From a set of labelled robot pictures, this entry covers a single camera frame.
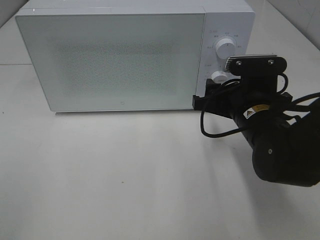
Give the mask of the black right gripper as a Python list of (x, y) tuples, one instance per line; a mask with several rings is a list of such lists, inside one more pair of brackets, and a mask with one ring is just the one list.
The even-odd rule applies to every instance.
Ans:
[[(263, 76), (242, 76), (225, 83), (215, 83), (207, 78), (204, 93), (192, 96), (193, 110), (202, 110), (207, 100), (207, 112), (229, 119), (238, 116), (249, 119), (252, 115), (266, 111), (277, 100), (279, 74)], [(281, 94), (284, 103), (291, 103), (293, 96)]]

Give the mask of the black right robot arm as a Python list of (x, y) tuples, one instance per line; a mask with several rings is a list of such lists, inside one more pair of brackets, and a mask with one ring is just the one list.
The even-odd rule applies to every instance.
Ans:
[(252, 165), (264, 181), (311, 187), (320, 181), (320, 95), (298, 99), (278, 90), (278, 74), (241, 76), (214, 83), (206, 81), (203, 97), (194, 96), (192, 106), (231, 119), (236, 128), (201, 133), (212, 139), (241, 133), (252, 148)]

